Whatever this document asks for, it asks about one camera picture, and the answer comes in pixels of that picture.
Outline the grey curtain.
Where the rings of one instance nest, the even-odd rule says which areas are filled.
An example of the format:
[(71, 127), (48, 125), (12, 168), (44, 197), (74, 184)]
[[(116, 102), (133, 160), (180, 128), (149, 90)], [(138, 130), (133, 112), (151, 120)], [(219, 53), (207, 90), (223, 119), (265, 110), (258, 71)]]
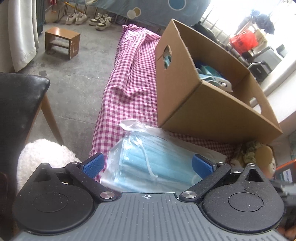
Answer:
[(8, 2), (8, 33), (16, 72), (25, 68), (39, 49), (36, 1)]

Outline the black wheelchair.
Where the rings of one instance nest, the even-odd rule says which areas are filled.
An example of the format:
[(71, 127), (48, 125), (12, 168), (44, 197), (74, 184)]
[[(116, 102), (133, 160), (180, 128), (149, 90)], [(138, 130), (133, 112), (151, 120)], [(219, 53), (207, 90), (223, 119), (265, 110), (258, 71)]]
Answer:
[(224, 48), (235, 58), (237, 58), (245, 67), (250, 70), (258, 83), (262, 83), (282, 61), (282, 57), (280, 57), (278, 52), (272, 47), (267, 46), (267, 39), (260, 29), (254, 27), (250, 21), (243, 24), (243, 26), (239, 28), (235, 35), (245, 30), (250, 30), (255, 34), (258, 46), (242, 53), (241, 55), (231, 46), (230, 39), (232, 37), (227, 37), (224, 42), (220, 42), (212, 30), (203, 26), (202, 22), (192, 25), (192, 28), (216, 44), (220, 45), (220, 47)]

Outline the blue patterned bed sheet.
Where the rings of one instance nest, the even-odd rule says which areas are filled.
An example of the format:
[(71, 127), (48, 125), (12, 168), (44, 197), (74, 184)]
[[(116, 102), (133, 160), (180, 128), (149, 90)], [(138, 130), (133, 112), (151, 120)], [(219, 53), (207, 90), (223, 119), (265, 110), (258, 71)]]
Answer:
[(139, 23), (166, 27), (172, 19), (188, 26), (197, 23), (210, 1), (100, 0), (74, 3), (91, 5)]

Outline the purple checkered tablecloth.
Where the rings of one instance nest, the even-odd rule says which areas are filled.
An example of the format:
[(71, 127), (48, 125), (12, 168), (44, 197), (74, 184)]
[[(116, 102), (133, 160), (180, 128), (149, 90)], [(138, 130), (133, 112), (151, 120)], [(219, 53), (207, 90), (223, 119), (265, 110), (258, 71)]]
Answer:
[(133, 119), (157, 126), (156, 33), (137, 25), (124, 25), (116, 49), (114, 68), (105, 86), (95, 124), (90, 156), (110, 149), (125, 136), (119, 126)]

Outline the black leather chair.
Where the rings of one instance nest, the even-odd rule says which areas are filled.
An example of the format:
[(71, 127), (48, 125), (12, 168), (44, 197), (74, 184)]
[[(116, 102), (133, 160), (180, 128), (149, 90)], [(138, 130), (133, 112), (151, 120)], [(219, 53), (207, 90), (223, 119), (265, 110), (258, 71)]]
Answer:
[(46, 95), (49, 86), (46, 77), (1, 73), (1, 240), (10, 240), (14, 234), (17, 162), (40, 110), (58, 143), (63, 144)]

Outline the orange cardboard box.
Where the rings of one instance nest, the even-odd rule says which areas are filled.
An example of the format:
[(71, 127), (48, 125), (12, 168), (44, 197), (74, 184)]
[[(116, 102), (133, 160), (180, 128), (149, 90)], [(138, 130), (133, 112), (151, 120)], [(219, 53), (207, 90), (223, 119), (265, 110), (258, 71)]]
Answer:
[(289, 161), (276, 168), (275, 179), (288, 183), (295, 183), (296, 179), (296, 160)]

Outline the white black sneaker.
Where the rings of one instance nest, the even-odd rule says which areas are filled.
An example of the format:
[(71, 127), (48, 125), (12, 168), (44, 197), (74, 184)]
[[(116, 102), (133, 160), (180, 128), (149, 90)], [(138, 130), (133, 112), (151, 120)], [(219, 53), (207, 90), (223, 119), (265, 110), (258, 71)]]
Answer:
[(89, 25), (96, 26), (97, 24), (103, 24), (106, 22), (107, 18), (108, 18), (107, 14), (98, 13), (94, 18), (89, 20)]

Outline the brown cardboard box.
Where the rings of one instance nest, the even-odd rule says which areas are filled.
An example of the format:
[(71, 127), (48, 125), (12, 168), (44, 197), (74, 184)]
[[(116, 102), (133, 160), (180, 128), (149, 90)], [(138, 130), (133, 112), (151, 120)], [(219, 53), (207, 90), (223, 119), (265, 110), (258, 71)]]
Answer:
[[(272, 142), (282, 134), (266, 96), (250, 71), (226, 50), (171, 20), (155, 49), (158, 126), (228, 144)], [(228, 93), (202, 80), (195, 61), (232, 85)]]

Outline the red plastic bag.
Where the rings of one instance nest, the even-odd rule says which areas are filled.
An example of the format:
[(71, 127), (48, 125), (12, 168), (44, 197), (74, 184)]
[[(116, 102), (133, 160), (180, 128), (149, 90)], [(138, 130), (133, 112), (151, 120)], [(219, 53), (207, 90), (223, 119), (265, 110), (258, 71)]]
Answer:
[(230, 44), (240, 55), (258, 46), (256, 36), (250, 30), (245, 30), (232, 37)]

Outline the blue face mask pack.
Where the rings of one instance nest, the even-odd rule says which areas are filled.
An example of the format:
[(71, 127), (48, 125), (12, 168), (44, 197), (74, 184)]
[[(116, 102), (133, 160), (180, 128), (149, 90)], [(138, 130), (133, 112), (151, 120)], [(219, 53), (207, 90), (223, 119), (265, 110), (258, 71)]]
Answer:
[(227, 157), (138, 120), (122, 120), (124, 137), (109, 151), (100, 184), (118, 192), (161, 193), (182, 191), (202, 180), (192, 159), (200, 154), (213, 163)]

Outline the dark blue hanging garment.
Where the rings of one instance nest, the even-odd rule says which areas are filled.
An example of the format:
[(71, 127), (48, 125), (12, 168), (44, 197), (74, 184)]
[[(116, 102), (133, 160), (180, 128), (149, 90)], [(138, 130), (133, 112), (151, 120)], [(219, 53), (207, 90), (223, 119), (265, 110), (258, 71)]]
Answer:
[(251, 21), (255, 23), (259, 29), (263, 29), (267, 34), (274, 34), (275, 28), (273, 22), (270, 20), (269, 15), (261, 14), (259, 11), (251, 12)]

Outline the pink white plush toy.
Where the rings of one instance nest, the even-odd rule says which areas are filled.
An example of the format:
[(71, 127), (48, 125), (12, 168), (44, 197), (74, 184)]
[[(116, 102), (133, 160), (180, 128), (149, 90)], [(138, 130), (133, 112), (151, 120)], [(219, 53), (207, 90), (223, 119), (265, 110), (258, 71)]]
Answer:
[(276, 171), (276, 161), (274, 158), (273, 150), (269, 148), (269, 153), (267, 155), (266, 165), (264, 166), (263, 173), (268, 179), (273, 179)]

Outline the white fluffy cushion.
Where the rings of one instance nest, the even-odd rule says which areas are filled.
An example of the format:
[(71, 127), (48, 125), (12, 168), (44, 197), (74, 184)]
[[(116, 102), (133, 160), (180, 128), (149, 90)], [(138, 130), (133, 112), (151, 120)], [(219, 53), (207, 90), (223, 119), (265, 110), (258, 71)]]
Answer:
[(66, 146), (50, 140), (38, 139), (25, 145), (18, 158), (16, 179), (19, 192), (41, 163), (53, 168), (65, 167), (70, 162), (81, 162)]

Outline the blue wet wipes pack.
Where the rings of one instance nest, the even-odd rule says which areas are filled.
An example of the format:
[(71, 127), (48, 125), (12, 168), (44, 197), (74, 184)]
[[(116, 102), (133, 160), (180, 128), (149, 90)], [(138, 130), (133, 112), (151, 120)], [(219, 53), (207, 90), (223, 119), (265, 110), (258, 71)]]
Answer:
[(230, 81), (225, 79), (224, 76), (213, 67), (206, 65), (200, 61), (195, 62), (195, 67), (201, 80), (204, 80), (214, 85), (215, 87), (224, 90), (225, 92), (233, 91)]

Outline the green floral scrunchie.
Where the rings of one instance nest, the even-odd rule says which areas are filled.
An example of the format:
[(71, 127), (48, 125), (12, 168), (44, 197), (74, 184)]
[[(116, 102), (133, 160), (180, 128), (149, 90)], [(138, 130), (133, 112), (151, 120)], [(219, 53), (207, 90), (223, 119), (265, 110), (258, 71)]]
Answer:
[(256, 164), (255, 153), (262, 146), (263, 146), (263, 144), (261, 142), (258, 142), (258, 141), (252, 141), (252, 142), (245, 143), (243, 145), (243, 149), (242, 149), (242, 152), (241, 152), (243, 162), (245, 164), (248, 164), (248, 163)]

